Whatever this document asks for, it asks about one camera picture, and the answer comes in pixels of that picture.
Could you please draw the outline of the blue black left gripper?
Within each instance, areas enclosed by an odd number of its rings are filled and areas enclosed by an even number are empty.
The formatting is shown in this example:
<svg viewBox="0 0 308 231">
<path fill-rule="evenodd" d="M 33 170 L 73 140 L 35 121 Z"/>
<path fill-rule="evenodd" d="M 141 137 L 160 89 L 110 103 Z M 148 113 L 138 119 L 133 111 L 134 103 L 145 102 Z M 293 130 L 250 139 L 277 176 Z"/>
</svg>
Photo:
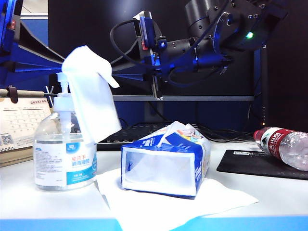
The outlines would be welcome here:
<svg viewBox="0 0 308 231">
<path fill-rule="evenodd" d="M 0 0 L 0 52 L 11 51 L 17 43 L 17 61 L 1 61 L 0 66 L 10 72 L 48 72 L 61 70 L 64 57 L 36 38 L 28 27 L 14 16 L 20 16 L 22 0 Z"/>
</svg>

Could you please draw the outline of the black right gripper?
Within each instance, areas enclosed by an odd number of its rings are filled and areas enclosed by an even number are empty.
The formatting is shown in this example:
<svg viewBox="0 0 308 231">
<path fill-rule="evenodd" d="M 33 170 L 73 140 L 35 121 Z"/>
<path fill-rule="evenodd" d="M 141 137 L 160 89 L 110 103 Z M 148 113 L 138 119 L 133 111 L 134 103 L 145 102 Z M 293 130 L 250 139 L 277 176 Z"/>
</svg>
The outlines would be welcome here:
<svg viewBox="0 0 308 231">
<path fill-rule="evenodd" d="M 164 84 L 171 84 L 171 75 L 176 72 L 195 70 L 194 38 L 167 42 L 165 38 L 156 40 L 154 46 L 141 43 L 141 63 L 149 67 L 146 74 L 115 74 L 115 77 L 150 82 L 153 96 L 162 97 Z M 111 64 L 113 73 L 144 73 L 145 67 L 131 62 Z"/>
</svg>

